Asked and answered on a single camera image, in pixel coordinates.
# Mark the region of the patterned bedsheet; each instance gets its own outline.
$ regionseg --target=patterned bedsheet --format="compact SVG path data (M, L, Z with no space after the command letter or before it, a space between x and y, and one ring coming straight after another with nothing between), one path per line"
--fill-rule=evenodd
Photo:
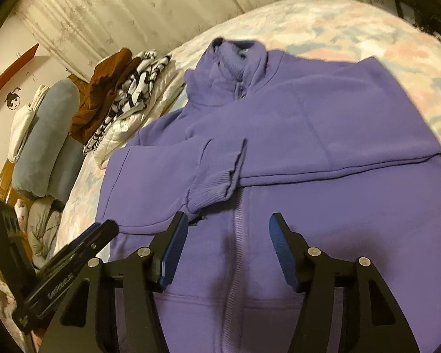
M256 39L268 49L306 58L360 61L375 56L407 91L441 142L441 44L379 8L351 0L284 0L217 25L175 49L177 66L194 68L217 36ZM183 107L186 100L184 91L172 109ZM103 177L104 170L88 155L65 207L57 248L94 221Z

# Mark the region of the metal bolt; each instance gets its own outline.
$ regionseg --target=metal bolt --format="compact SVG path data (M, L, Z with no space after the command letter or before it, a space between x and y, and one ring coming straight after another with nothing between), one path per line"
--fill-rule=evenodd
M320 249L318 249L317 247L310 247L307 250L307 253L311 256L320 256L320 254L322 253L322 251Z
M90 268L96 267L100 263L100 259L97 257L93 257L90 260L88 260L88 266Z
M139 248L139 249L137 250L137 254L138 254L140 257L148 256L148 255L151 254L151 249L150 249L150 248L147 248L147 247Z
M363 267L370 266L370 260L367 257L360 257L358 261Z

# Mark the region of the purple jacket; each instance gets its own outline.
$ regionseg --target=purple jacket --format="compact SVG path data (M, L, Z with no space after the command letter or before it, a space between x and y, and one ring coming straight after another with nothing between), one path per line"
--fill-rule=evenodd
M170 351L287 352L302 297L269 238L281 212L331 257L369 257L433 352L441 147L392 75L375 58L305 60L216 39L185 79L186 107L114 152L97 212L120 225L112 260L148 245L178 210L201 216L156 296Z

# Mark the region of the black and white patterned cloth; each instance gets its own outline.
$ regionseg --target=black and white patterned cloth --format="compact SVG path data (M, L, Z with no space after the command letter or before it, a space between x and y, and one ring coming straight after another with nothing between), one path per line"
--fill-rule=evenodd
M127 118L147 107L155 80L171 58L170 55L166 55L163 58L156 59L157 56L156 50L147 50L136 55L136 57L142 58L141 63L118 90L108 116L83 149L84 155L97 149L112 123L118 119Z

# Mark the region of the blue gripper pad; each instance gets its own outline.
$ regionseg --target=blue gripper pad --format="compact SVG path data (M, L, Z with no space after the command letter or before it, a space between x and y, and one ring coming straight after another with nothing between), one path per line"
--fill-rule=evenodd
M296 277L296 259L287 242L285 233L292 232L280 214L273 214L271 218L269 218L269 236L273 242L286 283L290 285L294 291L297 291L299 289L299 281Z
M163 290L173 282L187 236L188 217L183 214L161 260L161 274L158 284Z

